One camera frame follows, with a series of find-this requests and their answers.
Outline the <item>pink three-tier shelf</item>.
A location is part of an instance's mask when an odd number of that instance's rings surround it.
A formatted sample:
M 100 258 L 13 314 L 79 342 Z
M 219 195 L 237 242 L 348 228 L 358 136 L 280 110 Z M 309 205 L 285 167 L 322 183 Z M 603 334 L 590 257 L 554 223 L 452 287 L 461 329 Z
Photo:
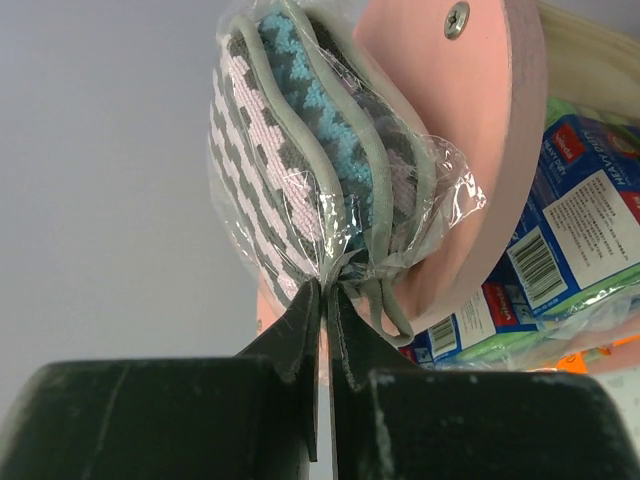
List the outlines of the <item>pink three-tier shelf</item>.
M 416 335 L 470 300 L 505 249 L 534 178 L 547 90 L 558 80 L 551 31 L 593 33 L 639 96 L 639 45 L 538 1 L 372 1 L 347 33 L 412 104 L 434 139 L 466 158 L 487 203 L 414 266 L 396 292 Z

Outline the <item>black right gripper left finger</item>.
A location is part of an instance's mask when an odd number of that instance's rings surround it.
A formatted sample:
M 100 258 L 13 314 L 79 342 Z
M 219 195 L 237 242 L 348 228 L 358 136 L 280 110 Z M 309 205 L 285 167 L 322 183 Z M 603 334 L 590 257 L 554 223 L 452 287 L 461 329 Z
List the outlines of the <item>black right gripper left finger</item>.
M 231 357 L 65 361 L 1 427 L 5 479 L 305 479 L 317 458 L 321 287 Z

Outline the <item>orange sponge box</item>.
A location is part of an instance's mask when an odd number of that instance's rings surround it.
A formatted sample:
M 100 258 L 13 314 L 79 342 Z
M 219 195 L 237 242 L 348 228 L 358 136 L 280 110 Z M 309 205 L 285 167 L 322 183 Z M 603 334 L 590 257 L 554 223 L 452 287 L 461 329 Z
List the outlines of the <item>orange sponge box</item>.
M 552 362 L 537 371 L 573 374 L 604 374 L 639 365 L 639 336 L 624 338 L 612 344 L 581 351 Z

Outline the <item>purple striped sponge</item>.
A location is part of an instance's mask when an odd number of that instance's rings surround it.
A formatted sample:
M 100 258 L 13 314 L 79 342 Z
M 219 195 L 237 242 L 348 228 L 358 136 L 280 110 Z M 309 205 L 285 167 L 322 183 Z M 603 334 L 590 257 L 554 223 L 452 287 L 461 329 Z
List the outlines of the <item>purple striped sponge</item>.
M 485 197 L 324 3 L 242 1 L 221 24 L 209 148 L 218 189 L 272 300 L 317 280 L 365 300 L 395 346 L 395 285 Z

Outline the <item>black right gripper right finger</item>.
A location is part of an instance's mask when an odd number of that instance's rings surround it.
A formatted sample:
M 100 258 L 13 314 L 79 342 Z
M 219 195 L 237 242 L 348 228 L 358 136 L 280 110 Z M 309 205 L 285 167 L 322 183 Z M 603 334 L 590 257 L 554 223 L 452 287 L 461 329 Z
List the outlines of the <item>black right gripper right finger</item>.
M 635 479 L 613 400 L 569 373 L 434 371 L 326 296 L 338 479 Z

